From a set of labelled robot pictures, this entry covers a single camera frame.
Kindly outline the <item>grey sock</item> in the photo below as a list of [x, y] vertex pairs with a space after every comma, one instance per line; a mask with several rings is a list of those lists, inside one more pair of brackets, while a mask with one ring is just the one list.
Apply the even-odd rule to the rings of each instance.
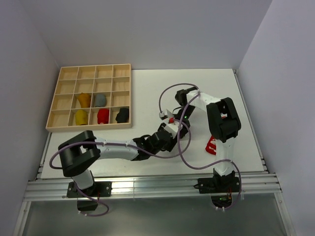
[[107, 104], [107, 99], [104, 94], [96, 94], [94, 98], [95, 107], [105, 107]]

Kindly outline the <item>mustard yellow striped sock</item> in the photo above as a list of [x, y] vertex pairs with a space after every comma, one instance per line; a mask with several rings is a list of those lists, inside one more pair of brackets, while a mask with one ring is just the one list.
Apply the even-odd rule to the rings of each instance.
[[77, 100], [81, 108], [89, 108], [91, 105], [91, 95], [88, 93], [81, 93], [78, 95]]

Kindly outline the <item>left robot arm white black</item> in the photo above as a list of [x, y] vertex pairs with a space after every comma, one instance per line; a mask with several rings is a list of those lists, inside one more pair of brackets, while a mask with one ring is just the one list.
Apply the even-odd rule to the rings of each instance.
[[162, 123], [152, 135], [123, 142], [107, 141], [97, 138], [91, 130], [83, 131], [58, 147], [63, 175], [74, 180], [80, 193], [91, 196], [96, 184], [89, 167], [94, 162], [99, 159], [147, 160], [160, 151], [171, 151], [177, 143], [177, 133], [177, 124]]

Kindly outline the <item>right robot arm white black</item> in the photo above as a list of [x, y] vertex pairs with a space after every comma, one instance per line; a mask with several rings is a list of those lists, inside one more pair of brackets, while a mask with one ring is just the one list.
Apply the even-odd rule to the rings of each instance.
[[212, 190], [215, 193], [228, 192], [229, 190], [241, 192], [241, 177], [235, 176], [235, 173], [239, 174], [240, 171], [232, 160], [234, 144], [241, 129], [241, 122], [232, 99], [229, 97], [215, 98], [200, 92], [196, 87], [177, 91], [175, 99], [184, 107], [179, 125], [182, 125], [188, 107], [199, 108], [206, 112], [209, 130], [216, 142], [215, 162], [203, 167], [194, 167], [184, 159], [180, 145], [178, 145], [181, 160], [193, 170], [214, 167]]

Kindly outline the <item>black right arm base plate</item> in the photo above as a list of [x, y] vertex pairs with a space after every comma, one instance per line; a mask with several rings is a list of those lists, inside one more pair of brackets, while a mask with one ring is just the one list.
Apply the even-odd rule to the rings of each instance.
[[194, 189], [197, 189], [200, 194], [210, 193], [237, 193], [240, 190], [241, 184], [238, 177], [230, 179], [224, 177], [209, 177], [199, 178]]

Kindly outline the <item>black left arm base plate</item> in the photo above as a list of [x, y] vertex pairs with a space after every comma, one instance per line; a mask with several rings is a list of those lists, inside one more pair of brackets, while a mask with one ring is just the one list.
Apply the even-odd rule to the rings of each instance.
[[[92, 187], [82, 189], [81, 191], [89, 197], [110, 197], [112, 190], [112, 182], [101, 181], [95, 182]], [[83, 195], [77, 190], [74, 182], [70, 182], [66, 194], [67, 198], [82, 198]]]

